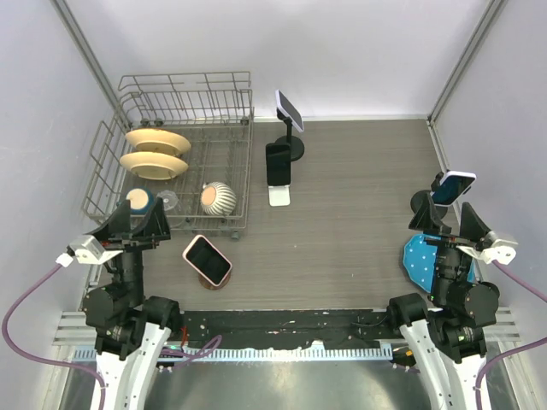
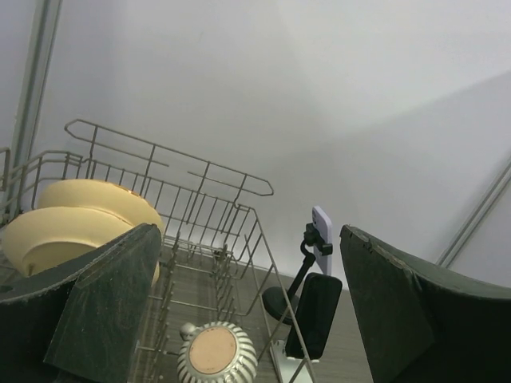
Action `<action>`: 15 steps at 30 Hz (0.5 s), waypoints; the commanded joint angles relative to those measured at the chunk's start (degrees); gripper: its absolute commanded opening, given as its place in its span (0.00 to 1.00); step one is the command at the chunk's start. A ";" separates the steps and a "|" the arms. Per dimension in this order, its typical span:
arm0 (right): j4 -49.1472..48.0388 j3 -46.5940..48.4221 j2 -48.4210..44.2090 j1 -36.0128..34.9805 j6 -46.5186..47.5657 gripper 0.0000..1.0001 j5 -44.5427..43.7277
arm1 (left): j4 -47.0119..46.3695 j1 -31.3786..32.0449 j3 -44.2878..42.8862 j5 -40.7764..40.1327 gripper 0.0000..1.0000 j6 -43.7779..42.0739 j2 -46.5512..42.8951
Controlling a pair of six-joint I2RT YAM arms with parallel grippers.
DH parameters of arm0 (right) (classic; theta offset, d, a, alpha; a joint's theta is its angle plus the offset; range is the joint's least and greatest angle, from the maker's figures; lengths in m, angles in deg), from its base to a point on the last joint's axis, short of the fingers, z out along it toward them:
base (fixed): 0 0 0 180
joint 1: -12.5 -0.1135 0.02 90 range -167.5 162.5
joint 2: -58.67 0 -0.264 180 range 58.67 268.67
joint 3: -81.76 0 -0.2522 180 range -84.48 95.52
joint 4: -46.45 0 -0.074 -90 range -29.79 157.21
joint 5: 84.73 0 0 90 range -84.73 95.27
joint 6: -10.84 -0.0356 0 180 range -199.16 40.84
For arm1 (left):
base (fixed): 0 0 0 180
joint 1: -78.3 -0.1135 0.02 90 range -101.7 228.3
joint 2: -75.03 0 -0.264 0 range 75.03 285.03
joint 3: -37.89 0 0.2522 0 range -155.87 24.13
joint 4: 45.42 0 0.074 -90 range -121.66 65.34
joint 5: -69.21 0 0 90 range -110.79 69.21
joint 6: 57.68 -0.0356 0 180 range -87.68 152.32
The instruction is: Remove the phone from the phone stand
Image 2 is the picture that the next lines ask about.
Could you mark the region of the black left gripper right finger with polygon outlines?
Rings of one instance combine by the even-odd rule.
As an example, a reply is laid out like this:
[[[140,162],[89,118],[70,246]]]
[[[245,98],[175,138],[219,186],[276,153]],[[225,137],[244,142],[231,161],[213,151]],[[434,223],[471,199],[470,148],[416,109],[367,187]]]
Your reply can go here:
[[[510,289],[345,225],[340,251],[375,382],[508,382]]]

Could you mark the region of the black phone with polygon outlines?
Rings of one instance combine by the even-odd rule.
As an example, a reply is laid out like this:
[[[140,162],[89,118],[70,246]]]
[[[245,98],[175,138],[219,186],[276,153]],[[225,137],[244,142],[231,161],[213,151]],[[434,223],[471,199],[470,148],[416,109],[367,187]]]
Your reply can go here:
[[[295,317],[311,360],[323,355],[342,288],[342,281],[330,275],[305,278]]]

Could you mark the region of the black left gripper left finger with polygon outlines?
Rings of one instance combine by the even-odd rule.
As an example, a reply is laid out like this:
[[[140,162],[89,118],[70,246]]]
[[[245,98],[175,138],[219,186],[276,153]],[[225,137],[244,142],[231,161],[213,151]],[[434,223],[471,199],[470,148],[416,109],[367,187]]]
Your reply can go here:
[[[1,285],[3,382],[126,382],[160,256],[140,224],[105,245]]]

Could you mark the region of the white folding phone stand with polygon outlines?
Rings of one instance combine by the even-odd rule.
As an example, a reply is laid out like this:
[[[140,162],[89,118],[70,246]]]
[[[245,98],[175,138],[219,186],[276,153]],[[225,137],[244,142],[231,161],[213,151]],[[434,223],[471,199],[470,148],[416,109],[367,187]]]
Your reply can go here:
[[[286,346],[287,341],[284,340],[271,342],[271,359],[279,382],[317,382],[315,367],[320,363],[320,360],[310,359],[308,352],[302,345],[296,349],[296,353],[299,350],[302,357],[293,357],[287,354]]]

